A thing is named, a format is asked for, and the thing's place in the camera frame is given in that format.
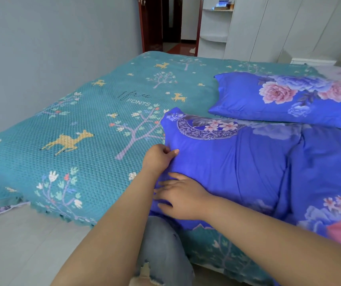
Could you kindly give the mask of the blue floral pillow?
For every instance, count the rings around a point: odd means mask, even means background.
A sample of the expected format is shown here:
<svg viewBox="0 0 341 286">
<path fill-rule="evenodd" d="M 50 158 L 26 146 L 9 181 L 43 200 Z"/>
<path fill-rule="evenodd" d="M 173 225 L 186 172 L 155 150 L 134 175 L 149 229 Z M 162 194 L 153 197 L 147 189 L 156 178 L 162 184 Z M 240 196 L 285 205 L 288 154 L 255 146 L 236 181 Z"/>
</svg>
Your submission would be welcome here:
<svg viewBox="0 0 341 286">
<path fill-rule="evenodd" d="M 240 120 L 302 123 L 341 129 L 341 82 L 320 76 L 214 76 L 218 101 L 210 114 Z"/>
</svg>

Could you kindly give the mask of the person's right hand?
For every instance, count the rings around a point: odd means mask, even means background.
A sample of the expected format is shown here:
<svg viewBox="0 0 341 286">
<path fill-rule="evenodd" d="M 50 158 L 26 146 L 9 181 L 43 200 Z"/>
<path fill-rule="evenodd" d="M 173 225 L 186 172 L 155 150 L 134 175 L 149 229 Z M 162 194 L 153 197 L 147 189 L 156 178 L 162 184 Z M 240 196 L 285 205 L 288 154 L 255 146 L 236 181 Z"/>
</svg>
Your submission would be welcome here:
<svg viewBox="0 0 341 286">
<path fill-rule="evenodd" d="M 159 187 L 174 187 L 153 196 L 158 203 L 165 203 L 178 208 L 179 220 L 203 220 L 208 202 L 213 195 L 206 191 L 197 181 L 190 178 L 186 182 L 166 180 Z"/>
</svg>

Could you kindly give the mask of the light blue ripped jeans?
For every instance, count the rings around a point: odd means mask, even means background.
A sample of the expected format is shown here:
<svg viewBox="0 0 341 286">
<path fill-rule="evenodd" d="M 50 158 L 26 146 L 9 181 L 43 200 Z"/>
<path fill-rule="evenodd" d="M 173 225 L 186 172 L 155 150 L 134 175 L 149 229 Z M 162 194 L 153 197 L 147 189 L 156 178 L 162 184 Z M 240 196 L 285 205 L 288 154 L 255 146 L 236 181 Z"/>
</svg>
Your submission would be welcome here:
<svg viewBox="0 0 341 286">
<path fill-rule="evenodd" d="M 129 286 L 192 286 L 195 275 L 170 224 L 149 216 Z"/>
</svg>

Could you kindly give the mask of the person's right forearm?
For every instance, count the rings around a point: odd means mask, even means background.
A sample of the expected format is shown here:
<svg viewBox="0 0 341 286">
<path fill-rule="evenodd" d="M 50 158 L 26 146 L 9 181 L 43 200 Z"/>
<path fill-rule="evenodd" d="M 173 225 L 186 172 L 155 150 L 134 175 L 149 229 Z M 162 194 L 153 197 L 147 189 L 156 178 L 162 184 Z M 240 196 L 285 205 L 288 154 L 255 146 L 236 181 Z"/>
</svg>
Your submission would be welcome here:
<svg viewBox="0 0 341 286">
<path fill-rule="evenodd" d="M 341 286 L 341 244 L 220 197 L 202 217 L 282 286 Z"/>
</svg>

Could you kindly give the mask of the dark red wooden door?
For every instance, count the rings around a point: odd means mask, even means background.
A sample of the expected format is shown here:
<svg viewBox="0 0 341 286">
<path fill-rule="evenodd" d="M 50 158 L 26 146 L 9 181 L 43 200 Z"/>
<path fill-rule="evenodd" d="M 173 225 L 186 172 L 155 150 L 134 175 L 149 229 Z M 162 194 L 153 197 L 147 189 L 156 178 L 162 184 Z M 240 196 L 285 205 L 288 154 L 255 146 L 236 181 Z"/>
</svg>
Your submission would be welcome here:
<svg viewBox="0 0 341 286">
<path fill-rule="evenodd" d="M 163 51 L 162 0 L 138 0 L 143 53 Z"/>
</svg>

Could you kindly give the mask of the blue floral duvet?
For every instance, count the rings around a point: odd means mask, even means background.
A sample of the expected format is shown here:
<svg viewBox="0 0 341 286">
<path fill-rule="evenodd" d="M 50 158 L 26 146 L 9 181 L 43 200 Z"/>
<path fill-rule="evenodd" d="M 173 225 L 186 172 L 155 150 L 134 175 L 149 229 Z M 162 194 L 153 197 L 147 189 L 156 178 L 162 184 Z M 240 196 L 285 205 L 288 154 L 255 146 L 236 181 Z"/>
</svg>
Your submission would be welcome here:
<svg viewBox="0 0 341 286">
<path fill-rule="evenodd" d="M 177 107 L 160 124 L 165 144 L 180 151 L 168 172 L 325 237 L 341 221 L 341 129 L 202 118 Z"/>
</svg>

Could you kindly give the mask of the dark red door frame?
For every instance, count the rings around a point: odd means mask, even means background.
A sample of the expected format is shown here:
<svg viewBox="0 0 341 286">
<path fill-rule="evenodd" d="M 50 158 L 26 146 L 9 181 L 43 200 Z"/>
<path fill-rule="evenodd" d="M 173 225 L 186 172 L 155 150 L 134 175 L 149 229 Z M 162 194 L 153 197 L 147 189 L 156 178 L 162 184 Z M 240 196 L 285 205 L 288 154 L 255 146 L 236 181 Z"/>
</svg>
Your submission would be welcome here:
<svg viewBox="0 0 341 286">
<path fill-rule="evenodd" d="M 198 15 L 198 24 L 197 24 L 197 39 L 196 39 L 196 47 L 194 56 L 198 56 L 199 42 L 200 42 L 200 33 L 201 33 L 201 22 L 202 22 L 202 12 L 203 12 L 203 3 L 204 0 L 200 0 L 199 4 L 199 15 Z"/>
</svg>

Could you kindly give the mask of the white nightstand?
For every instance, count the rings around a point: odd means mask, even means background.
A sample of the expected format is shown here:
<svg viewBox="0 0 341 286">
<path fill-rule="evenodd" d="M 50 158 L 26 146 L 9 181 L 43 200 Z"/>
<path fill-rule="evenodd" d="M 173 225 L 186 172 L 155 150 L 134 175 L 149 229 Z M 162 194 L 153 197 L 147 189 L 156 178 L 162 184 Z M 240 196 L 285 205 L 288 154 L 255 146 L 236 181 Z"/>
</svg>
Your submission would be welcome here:
<svg viewBox="0 0 341 286">
<path fill-rule="evenodd" d="M 334 66 L 336 60 L 329 57 L 292 57 L 290 64 L 308 65 L 308 66 Z"/>
</svg>

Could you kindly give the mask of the teal deer print bedspread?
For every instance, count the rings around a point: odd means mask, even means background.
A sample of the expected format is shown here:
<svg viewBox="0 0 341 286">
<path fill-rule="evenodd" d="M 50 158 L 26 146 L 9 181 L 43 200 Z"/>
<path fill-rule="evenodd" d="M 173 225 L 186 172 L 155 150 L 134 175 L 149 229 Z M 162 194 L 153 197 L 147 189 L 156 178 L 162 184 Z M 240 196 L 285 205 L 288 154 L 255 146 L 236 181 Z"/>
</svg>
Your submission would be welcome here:
<svg viewBox="0 0 341 286">
<path fill-rule="evenodd" d="M 30 202 L 37 212 L 93 227 L 165 142 L 170 109 L 208 116 L 215 75 L 320 76 L 308 65 L 187 57 L 150 51 L 0 133 L 0 207 Z"/>
</svg>

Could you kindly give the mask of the white corner shelf unit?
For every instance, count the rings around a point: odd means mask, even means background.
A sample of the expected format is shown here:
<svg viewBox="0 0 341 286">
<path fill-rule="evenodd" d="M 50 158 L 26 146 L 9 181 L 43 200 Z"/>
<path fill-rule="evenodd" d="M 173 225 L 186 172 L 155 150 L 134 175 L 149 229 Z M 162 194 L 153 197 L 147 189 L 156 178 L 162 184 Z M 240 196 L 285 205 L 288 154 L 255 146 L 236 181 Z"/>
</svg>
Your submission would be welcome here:
<svg viewBox="0 0 341 286">
<path fill-rule="evenodd" d="M 224 58 L 235 0 L 226 7 L 216 7 L 218 1 L 204 0 L 197 57 Z"/>
</svg>

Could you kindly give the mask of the person's left forearm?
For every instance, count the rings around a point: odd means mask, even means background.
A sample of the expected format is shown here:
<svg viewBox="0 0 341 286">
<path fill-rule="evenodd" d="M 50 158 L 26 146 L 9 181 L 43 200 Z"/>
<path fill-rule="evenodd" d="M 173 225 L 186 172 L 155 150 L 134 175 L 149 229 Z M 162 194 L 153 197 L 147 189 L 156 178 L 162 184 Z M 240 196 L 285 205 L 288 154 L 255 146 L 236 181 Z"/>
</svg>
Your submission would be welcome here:
<svg viewBox="0 0 341 286">
<path fill-rule="evenodd" d="M 161 172 L 142 169 L 65 261 L 50 286 L 128 286 Z"/>
</svg>

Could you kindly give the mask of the person's left hand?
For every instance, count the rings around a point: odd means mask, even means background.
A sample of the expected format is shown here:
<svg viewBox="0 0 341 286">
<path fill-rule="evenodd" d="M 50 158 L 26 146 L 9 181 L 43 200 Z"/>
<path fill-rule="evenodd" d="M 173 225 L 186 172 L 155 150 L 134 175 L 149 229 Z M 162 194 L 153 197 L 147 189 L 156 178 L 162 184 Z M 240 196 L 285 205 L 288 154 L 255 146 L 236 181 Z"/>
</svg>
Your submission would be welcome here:
<svg viewBox="0 0 341 286">
<path fill-rule="evenodd" d="M 145 154 L 141 171 L 148 177 L 159 178 L 173 159 L 167 158 L 171 149 L 164 144 L 153 145 Z"/>
</svg>

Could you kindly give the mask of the white wardrobe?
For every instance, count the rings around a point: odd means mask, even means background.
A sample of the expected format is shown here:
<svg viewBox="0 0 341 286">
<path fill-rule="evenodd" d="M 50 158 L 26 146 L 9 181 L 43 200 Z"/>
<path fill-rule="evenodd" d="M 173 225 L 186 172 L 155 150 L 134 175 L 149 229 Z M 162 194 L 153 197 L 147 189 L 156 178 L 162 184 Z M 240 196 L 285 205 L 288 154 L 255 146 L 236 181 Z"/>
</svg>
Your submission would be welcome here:
<svg viewBox="0 0 341 286">
<path fill-rule="evenodd" d="M 341 0 L 235 0 L 223 59 L 341 56 Z"/>
</svg>

